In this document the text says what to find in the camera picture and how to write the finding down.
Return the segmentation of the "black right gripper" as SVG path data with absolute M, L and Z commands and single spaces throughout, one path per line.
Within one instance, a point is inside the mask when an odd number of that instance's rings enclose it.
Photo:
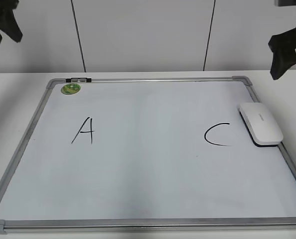
M 296 0 L 276 0 L 278 7 L 296 6 Z M 283 33 L 273 35 L 268 43 L 273 52 L 270 74 L 278 80 L 296 64 L 296 26 Z

